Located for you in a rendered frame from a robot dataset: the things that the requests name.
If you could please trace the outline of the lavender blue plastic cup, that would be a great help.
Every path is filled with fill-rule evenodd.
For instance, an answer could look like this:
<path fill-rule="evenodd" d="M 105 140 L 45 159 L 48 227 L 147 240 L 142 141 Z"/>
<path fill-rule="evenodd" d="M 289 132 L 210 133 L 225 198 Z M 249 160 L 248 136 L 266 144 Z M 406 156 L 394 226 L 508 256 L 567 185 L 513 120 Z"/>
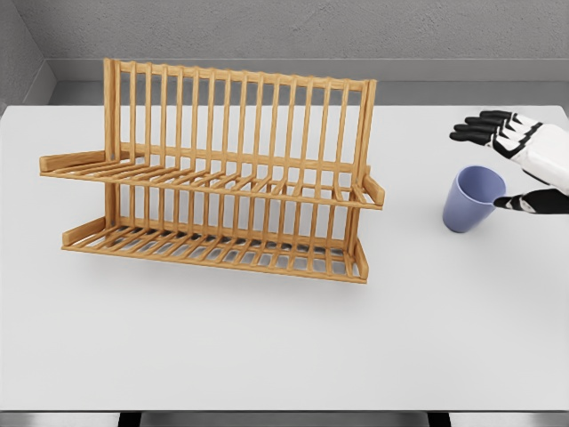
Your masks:
<path fill-rule="evenodd" d="M 495 171 L 481 165 L 460 170 L 453 180 L 443 211 L 445 226 L 467 232 L 494 210 L 494 200 L 503 197 L 506 183 Z"/>

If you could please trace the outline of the wooden two-tier dish rack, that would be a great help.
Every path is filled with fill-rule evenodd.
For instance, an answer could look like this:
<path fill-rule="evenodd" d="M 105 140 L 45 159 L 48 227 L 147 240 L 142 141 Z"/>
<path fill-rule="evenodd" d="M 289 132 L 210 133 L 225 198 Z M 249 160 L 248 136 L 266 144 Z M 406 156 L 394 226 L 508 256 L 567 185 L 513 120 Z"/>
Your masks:
<path fill-rule="evenodd" d="M 104 62 L 104 147 L 42 157 L 105 213 L 64 249 L 364 283 L 374 80 Z"/>

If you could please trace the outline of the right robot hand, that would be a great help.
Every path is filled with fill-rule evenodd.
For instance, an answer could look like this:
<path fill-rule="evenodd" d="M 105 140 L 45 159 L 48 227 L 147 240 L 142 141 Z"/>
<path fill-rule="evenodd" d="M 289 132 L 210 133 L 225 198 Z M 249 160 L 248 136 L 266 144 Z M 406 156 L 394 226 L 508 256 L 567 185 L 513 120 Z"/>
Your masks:
<path fill-rule="evenodd" d="M 499 197 L 493 202 L 496 207 L 529 214 L 569 214 L 569 132 L 517 112 L 483 110 L 457 124 L 450 138 L 489 147 L 549 186 Z"/>

